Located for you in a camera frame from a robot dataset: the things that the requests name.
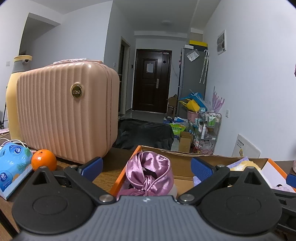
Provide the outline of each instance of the electrical box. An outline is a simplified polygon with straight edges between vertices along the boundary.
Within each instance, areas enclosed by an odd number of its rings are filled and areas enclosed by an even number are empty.
[[[226,51],[226,36],[225,36],[225,30],[219,35],[217,39],[217,52],[218,55],[222,54]]]
[[[259,151],[252,143],[242,137],[240,134],[237,136],[235,146],[233,149],[232,157],[245,157],[259,158],[261,151]]]

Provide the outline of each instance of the door handle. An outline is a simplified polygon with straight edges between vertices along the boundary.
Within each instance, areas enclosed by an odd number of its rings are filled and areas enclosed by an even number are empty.
[[[156,83],[156,88],[158,89],[158,86],[159,86],[159,79],[157,79],[156,82],[154,82],[154,83]]]

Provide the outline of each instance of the white wall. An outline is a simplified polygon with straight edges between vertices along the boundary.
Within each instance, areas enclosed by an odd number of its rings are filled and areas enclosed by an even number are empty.
[[[296,9],[288,1],[222,0],[204,29],[210,64],[205,99],[225,98],[215,154],[238,133],[273,160],[296,158]],[[226,30],[226,52],[216,41]],[[230,117],[225,117],[226,109]]]
[[[0,6],[0,112],[5,106],[6,86],[13,68],[13,58],[18,56],[22,33],[29,13],[61,23],[63,15],[29,0],[8,0]]]
[[[186,44],[186,40],[171,40],[171,39],[151,39],[138,38],[136,40],[136,49],[160,49],[172,50],[172,65],[170,71],[170,89],[168,97],[178,94],[179,84],[179,60],[182,47]]]
[[[135,62],[136,39],[132,26],[127,22],[117,5],[113,2],[108,33],[105,46],[104,64],[118,71],[118,60],[121,46],[121,37],[130,45],[130,58],[128,67],[128,81],[126,93],[126,110],[131,108],[133,90],[133,71],[131,64]]]
[[[194,40],[194,41],[203,41],[203,35],[202,34],[197,34],[197,33],[190,33],[189,34],[189,40]]]
[[[31,44],[40,36],[56,27],[55,25],[29,18],[25,24],[24,32],[22,34],[22,41],[20,43],[20,53],[26,51],[26,55],[31,55],[28,52],[31,48]]]
[[[70,58],[103,60],[111,7],[109,1],[65,14],[61,25],[32,43],[32,68]]]

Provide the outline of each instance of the metal screw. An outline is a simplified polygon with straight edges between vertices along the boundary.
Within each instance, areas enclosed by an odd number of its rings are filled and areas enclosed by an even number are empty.
[[[194,200],[194,196],[192,194],[183,194],[180,196],[180,199],[183,202],[191,202]]]
[[[111,201],[113,201],[113,199],[114,199],[114,197],[110,194],[104,194],[99,197],[99,200],[101,202],[111,202]]]

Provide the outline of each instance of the green package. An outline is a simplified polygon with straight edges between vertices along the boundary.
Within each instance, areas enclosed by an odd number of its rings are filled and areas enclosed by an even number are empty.
[[[186,126],[176,123],[170,123],[170,126],[172,127],[175,136],[180,135],[180,133],[186,129]]]

